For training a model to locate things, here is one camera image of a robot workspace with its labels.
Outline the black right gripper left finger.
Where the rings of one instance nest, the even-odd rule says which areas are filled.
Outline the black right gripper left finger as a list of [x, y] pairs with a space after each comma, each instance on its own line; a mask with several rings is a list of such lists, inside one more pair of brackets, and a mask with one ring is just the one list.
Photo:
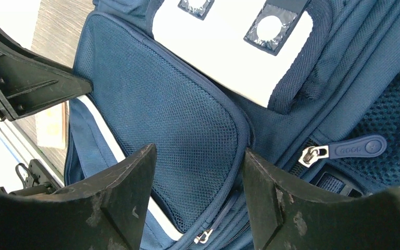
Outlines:
[[0, 191], [0, 249], [139, 249], [156, 146], [53, 194]]

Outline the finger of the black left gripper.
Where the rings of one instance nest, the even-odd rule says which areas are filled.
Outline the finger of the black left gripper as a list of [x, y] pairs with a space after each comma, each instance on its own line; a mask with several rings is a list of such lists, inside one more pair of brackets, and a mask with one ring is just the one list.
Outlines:
[[34, 115], [92, 89], [71, 68], [20, 46], [0, 28], [0, 120]]

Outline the navy blue backpack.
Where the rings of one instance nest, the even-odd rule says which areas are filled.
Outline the navy blue backpack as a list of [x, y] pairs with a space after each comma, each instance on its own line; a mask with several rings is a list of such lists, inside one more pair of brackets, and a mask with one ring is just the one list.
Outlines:
[[94, 1], [65, 183], [156, 146], [139, 249], [256, 249], [245, 151], [320, 189], [400, 188], [400, 1]]

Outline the orange spiral notepad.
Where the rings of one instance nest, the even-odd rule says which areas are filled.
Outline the orange spiral notepad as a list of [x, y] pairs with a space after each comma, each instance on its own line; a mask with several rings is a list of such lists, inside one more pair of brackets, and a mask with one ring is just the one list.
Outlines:
[[35, 114], [36, 143], [41, 147], [66, 148], [68, 102]]

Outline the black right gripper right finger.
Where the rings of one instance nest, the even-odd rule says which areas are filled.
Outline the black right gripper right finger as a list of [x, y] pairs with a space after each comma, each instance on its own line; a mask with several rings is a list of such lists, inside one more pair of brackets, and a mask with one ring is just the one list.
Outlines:
[[242, 176], [256, 249], [400, 249], [400, 187], [361, 198], [335, 194], [250, 149]]

